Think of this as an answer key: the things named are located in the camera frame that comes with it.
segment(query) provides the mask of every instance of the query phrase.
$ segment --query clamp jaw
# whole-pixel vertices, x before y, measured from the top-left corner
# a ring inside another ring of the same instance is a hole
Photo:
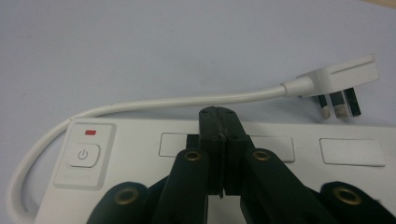
[[[207,107],[169,176],[155,185],[125,182],[93,209],[92,223],[204,224],[208,195],[239,195],[247,223],[396,223],[360,189],[342,182],[307,188],[268,149],[255,148],[235,112]]]

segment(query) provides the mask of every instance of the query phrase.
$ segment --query red indicator light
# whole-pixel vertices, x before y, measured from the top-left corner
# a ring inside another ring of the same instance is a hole
[[[87,130],[85,131],[85,135],[96,135],[96,130]]]

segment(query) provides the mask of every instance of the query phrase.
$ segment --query extension lead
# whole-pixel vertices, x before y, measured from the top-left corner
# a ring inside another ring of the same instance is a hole
[[[375,63],[374,56],[369,55],[367,57],[360,58],[356,61],[341,64],[341,68],[347,71],[347,78],[351,78],[350,70],[359,69],[367,64]],[[350,87],[360,85],[365,82],[378,79],[378,73],[376,69],[370,69],[366,71],[371,75],[364,80],[357,79],[358,81],[349,80],[348,83],[352,84]],[[187,98],[173,98],[163,100],[150,100],[150,101],[138,101],[138,102],[126,102],[113,105],[105,105],[96,107],[82,113],[79,113],[70,119],[66,119],[52,130],[43,135],[33,147],[26,153],[14,174],[12,175],[7,188],[7,212],[14,223],[32,224],[35,223],[36,214],[29,213],[25,210],[22,199],[21,190],[24,179],[29,172],[31,166],[44,149],[61,133],[63,133],[70,122],[74,118],[90,118],[98,117],[112,113],[134,111],[134,110],[145,110],[145,109],[160,109],[160,108],[171,108],[171,107],[182,107],[182,106],[204,106],[204,105],[232,105],[242,104],[256,101],[264,101],[280,96],[294,97],[294,96],[310,96],[316,94],[327,94],[333,92],[333,89],[344,88],[346,81],[338,80],[337,83],[342,83],[341,87],[337,85],[326,86],[318,76],[326,76],[326,73],[316,73],[316,71],[309,73],[309,76],[302,75],[294,80],[284,82],[280,86],[273,87],[271,89],[263,91],[250,91],[244,93],[228,94],[228,95],[211,95],[202,97],[187,97]],[[327,74],[328,80],[333,82],[333,77],[330,77],[330,73]]]

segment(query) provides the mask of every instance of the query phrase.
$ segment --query plug cord strain relief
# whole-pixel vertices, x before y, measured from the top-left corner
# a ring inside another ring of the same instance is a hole
[[[314,82],[310,77],[298,77],[294,80],[283,82],[281,85],[285,88],[285,97],[307,95],[315,88]]]

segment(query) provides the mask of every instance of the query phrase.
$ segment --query grey background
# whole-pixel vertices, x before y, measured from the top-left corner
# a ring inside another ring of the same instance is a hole
[[[0,223],[7,182],[31,145],[80,111],[123,101],[255,91],[373,53],[363,115],[323,120],[312,99],[228,106],[240,119],[396,126],[396,10],[358,0],[0,2]],[[199,107],[110,117],[196,119]],[[62,138],[39,159],[36,210]]]

